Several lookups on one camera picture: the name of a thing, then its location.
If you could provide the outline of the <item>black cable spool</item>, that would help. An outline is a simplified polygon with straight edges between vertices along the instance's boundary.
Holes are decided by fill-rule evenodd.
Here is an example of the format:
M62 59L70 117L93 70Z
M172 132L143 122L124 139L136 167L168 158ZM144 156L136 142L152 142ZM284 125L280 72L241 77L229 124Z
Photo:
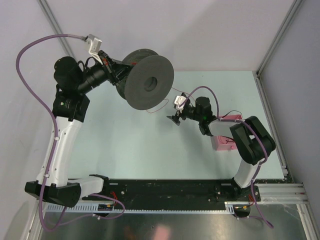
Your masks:
M133 68L116 89L132 108L148 110L165 99L174 82L174 68L166 57L143 48L128 54L122 62Z

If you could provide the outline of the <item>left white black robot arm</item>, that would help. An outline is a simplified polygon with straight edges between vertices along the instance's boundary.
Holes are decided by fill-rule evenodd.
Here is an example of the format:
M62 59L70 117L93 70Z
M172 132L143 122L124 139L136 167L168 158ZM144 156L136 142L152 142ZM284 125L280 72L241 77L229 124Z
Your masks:
M116 90L124 98L125 82L130 70L144 58L155 55L157 53L153 50L139 49L118 61L100 51L100 59L111 67L113 73L98 61L91 67L71 56L62 57L55 62L53 77L57 82L56 93L53 107L49 110L55 121L51 145L36 180L25 184L26 193L43 202L69 208L91 194L100 200L110 196L111 188L107 185L109 178L106 176L91 174L76 180L68 179L73 146L90 104L86 94L105 81L114 83L117 77Z

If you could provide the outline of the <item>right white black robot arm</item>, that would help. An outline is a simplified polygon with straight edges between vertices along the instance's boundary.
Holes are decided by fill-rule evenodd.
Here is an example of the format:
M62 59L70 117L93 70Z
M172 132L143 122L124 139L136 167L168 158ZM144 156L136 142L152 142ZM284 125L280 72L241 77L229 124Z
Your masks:
M198 97L195 105L185 93L177 95L173 101L175 115L168 116L176 125L181 120L198 122L204 136L231 138L241 162L235 176L231 179L228 193L237 201L248 196L262 165L276 149L276 143L256 116L247 119L226 119L213 115L209 98Z

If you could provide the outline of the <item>pink plastic box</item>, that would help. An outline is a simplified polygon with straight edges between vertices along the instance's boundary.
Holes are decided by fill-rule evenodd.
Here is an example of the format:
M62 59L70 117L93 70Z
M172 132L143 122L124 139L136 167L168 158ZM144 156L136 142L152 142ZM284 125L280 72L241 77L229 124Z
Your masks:
M212 147L216 151L236 150L237 146L233 140L230 127L236 124L235 120L241 120L242 116L240 114L232 114L222 117L222 119L230 121L214 120L209 124Z

